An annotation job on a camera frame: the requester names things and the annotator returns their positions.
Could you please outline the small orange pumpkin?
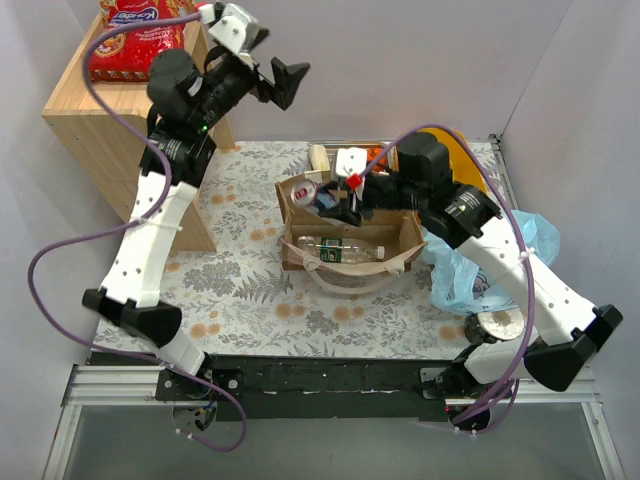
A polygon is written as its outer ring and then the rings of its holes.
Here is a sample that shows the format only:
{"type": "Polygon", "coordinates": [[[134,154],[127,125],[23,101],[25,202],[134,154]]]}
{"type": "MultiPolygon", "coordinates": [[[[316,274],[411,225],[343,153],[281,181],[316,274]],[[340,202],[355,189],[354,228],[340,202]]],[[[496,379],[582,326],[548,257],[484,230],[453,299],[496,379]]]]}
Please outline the small orange pumpkin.
{"type": "MultiPolygon", "coordinates": [[[[376,146],[367,149],[367,163],[372,163],[384,150],[383,147],[376,146]]],[[[388,155],[385,154],[378,162],[378,166],[386,166],[388,164],[388,155]]]]}

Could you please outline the small silver bottle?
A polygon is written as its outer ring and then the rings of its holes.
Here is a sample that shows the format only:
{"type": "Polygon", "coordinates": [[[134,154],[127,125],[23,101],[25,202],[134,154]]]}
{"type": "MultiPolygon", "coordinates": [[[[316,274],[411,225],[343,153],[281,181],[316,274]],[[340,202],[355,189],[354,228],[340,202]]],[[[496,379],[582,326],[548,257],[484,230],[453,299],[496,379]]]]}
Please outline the small silver bottle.
{"type": "Polygon", "coordinates": [[[339,205],[338,199],[324,186],[313,180],[304,179],[296,183],[291,190],[292,202],[314,215],[339,205]]]}

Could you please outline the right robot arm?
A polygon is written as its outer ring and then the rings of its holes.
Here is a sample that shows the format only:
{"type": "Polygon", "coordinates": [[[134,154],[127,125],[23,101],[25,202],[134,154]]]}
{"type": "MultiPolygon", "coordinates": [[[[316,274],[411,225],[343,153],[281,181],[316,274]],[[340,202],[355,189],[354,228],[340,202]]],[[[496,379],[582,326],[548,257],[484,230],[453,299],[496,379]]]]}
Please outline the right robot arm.
{"type": "Polygon", "coordinates": [[[326,187],[345,196],[322,218],[357,227],[382,211],[414,212],[429,233],[477,264],[522,308],[521,338],[468,347],[428,381],[434,392],[471,398],[511,379],[562,392],[622,322],[617,308],[582,297],[527,248],[507,207],[456,179],[448,144],[430,132],[409,133],[376,157],[362,148],[340,149],[326,187]]]}

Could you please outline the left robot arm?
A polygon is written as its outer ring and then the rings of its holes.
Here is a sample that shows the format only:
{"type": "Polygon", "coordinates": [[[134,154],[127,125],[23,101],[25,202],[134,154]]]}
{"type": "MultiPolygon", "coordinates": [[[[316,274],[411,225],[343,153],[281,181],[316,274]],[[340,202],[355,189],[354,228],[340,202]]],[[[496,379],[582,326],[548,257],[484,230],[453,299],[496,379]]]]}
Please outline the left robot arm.
{"type": "Polygon", "coordinates": [[[213,386],[206,354],[181,328],[182,313],[160,299],[160,283],[174,238],[216,150],[213,127],[246,95],[287,109],[310,69],[307,62],[271,61],[273,77],[218,46],[199,69],[184,50],[160,53],[151,64],[147,139],[137,194],[116,258],[82,304],[131,336],[146,341],[164,363],[182,372],[178,387],[193,400],[213,386]]]}

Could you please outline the blue cartoon plastic bag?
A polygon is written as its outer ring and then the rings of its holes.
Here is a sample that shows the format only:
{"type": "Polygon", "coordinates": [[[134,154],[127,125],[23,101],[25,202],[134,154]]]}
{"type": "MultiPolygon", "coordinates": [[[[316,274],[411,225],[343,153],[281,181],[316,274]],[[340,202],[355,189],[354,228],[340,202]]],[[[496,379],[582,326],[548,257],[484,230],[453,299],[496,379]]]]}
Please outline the blue cartoon plastic bag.
{"type": "MultiPolygon", "coordinates": [[[[547,266],[556,260],[561,245],[557,228],[538,213],[513,210],[526,245],[547,266]]],[[[431,303],[459,315],[511,309],[515,303],[492,277],[442,239],[425,232],[421,258],[433,266],[431,303]]]]}

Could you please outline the white green leek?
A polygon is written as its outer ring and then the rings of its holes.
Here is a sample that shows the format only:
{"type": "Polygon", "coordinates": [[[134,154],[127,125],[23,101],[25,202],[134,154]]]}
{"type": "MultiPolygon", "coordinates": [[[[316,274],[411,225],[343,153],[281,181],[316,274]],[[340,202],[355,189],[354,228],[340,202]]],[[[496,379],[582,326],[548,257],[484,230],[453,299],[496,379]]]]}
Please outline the white green leek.
{"type": "Polygon", "coordinates": [[[314,171],[329,171],[331,162],[326,147],[321,144],[312,144],[309,148],[309,160],[314,171]]]}

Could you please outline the red cookie snack packet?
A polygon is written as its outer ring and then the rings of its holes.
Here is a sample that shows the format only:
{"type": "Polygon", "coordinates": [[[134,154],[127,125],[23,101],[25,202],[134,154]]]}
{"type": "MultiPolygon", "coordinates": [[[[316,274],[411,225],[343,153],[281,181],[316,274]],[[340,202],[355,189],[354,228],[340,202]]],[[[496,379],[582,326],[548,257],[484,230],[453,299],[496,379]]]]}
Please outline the red cookie snack packet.
{"type": "MultiPolygon", "coordinates": [[[[186,16],[196,11],[188,0],[104,0],[103,27],[186,16]]],[[[153,59],[161,52],[184,47],[184,26],[155,27],[119,34],[103,42],[91,56],[92,82],[146,82],[153,59]]]]}

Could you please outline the green label bottle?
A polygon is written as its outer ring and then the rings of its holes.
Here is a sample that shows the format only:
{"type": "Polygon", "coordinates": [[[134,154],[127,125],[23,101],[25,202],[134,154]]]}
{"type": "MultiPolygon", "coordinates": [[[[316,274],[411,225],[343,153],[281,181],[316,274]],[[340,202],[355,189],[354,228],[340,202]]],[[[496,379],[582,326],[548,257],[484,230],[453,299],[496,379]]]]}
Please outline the green label bottle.
{"type": "Polygon", "coordinates": [[[301,236],[296,246],[323,262],[335,264],[379,262],[386,254],[382,245],[374,246],[351,238],[301,236]]]}

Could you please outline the brown paper tote bag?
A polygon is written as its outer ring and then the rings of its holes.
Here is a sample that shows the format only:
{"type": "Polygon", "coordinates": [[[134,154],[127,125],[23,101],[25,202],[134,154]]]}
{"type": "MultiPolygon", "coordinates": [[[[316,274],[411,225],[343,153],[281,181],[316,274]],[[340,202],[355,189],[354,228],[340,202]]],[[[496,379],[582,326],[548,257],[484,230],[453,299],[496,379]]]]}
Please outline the brown paper tote bag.
{"type": "Polygon", "coordinates": [[[282,267],[301,270],[322,289],[340,295],[364,295],[384,290],[404,273],[422,253],[426,242],[416,215],[403,211],[382,211],[360,227],[331,224],[295,205],[294,186],[304,180],[326,181],[327,171],[311,171],[275,184],[284,221],[282,267]],[[344,242],[359,240],[378,247],[383,256],[356,264],[331,263],[325,256],[303,247],[301,237],[321,237],[344,242]]]}

